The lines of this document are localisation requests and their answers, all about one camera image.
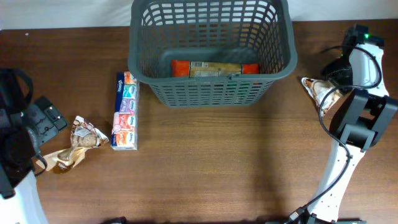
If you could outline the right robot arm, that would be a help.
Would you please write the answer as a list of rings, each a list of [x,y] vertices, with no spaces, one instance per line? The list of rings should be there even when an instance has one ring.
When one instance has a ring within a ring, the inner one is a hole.
[[[302,84],[318,102],[318,117],[347,95],[324,131],[332,138],[331,153],[312,199],[290,214],[288,223],[339,223],[338,213],[353,172],[384,134],[397,113],[382,74],[384,39],[355,25],[338,47],[342,54],[323,70],[323,80],[303,78]]]

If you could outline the orange pasta packet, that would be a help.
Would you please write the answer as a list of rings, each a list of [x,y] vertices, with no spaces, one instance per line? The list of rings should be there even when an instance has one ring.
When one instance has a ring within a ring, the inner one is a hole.
[[[259,73],[259,65],[172,60],[173,77],[230,77]]]

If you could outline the beige snack bag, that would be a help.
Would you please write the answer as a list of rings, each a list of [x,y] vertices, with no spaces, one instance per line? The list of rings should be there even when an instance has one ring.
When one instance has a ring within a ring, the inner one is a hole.
[[[335,88],[334,84],[330,81],[317,80],[313,78],[303,77],[301,79],[303,87],[306,89],[310,97],[314,100],[317,108],[320,107],[320,103],[325,98],[326,94]],[[328,110],[342,97],[343,95],[339,90],[331,93],[322,104],[321,116],[324,116]]]

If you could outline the green lid spice jar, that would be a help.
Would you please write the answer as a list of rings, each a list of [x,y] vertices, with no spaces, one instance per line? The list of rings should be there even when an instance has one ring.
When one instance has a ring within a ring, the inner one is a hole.
[[[234,82],[228,85],[230,90],[233,90],[233,102],[234,103],[242,103],[248,94],[249,88],[251,87],[250,82]]]

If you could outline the multicolour tissue pack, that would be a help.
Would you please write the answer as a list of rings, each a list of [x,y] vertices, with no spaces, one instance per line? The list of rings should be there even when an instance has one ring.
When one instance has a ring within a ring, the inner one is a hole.
[[[130,72],[119,72],[116,80],[111,147],[115,151],[136,151],[138,150],[139,82]]]

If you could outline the grey plastic shopping basket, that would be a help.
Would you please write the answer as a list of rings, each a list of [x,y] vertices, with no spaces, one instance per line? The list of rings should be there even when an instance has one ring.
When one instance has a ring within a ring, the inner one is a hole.
[[[240,106],[258,101],[297,65],[289,7],[282,0],[135,0],[128,69],[168,107]],[[259,65],[259,73],[173,77],[172,60]],[[234,82],[250,82],[242,103]]]

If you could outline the brown snack bag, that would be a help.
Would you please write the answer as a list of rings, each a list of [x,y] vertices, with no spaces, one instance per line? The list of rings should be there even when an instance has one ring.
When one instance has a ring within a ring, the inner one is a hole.
[[[69,148],[44,156],[47,165],[42,161],[37,161],[36,164],[45,171],[64,174],[85,158],[87,150],[98,148],[109,141],[106,135],[81,116],[76,116],[73,122],[70,140]]]

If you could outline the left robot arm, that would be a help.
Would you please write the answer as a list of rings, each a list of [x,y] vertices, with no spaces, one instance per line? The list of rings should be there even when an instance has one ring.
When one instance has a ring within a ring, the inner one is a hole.
[[[33,100],[30,77],[1,69],[1,223],[47,223],[33,160],[47,164],[43,144],[68,123],[46,97]]]

